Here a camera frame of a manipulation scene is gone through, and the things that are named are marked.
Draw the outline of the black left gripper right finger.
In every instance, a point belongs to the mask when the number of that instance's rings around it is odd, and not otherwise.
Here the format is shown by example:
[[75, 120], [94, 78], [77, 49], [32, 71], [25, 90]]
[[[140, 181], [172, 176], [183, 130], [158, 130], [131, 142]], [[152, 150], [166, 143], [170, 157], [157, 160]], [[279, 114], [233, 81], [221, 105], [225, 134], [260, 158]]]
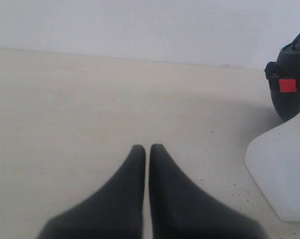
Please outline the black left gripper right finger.
[[199, 188], [162, 144], [150, 150], [149, 199], [155, 239], [266, 239], [261, 225]]

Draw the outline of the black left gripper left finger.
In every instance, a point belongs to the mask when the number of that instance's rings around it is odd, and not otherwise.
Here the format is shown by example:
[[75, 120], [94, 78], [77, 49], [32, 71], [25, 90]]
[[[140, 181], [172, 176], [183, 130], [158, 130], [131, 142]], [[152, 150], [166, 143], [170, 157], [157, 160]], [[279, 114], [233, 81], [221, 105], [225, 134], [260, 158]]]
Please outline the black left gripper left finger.
[[50, 219], [40, 239], [140, 239], [146, 154], [132, 146], [115, 174], [94, 194]]

